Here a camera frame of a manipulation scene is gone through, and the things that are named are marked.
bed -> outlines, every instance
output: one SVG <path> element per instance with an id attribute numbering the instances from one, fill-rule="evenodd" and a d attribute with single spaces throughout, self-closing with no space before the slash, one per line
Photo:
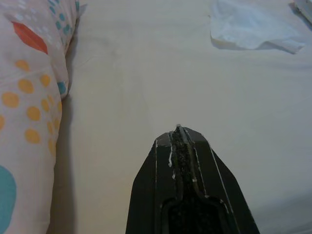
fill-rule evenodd
<path id="1" fill-rule="evenodd" d="M 256 3 L 304 36 L 296 55 L 215 47 L 209 1 L 84 3 L 48 233 L 124 233 L 133 180 L 178 123 L 210 141 L 262 234 L 312 233 L 312 27 L 291 1 Z"/>

pillow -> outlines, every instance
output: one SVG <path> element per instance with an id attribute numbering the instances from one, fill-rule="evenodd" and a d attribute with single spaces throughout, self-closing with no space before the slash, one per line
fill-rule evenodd
<path id="1" fill-rule="evenodd" d="M 45 234 L 50 221 L 65 52 L 76 0 L 0 3 L 0 234 Z"/>

white tissue paper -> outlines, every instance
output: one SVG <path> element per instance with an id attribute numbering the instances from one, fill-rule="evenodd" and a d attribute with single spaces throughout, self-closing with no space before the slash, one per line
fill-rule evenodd
<path id="1" fill-rule="evenodd" d="M 270 42 L 295 54 L 305 45 L 300 34 L 286 23 L 259 7 L 233 0 L 213 0 L 210 31 L 213 39 L 227 42 L 228 49 L 252 50 Z"/>

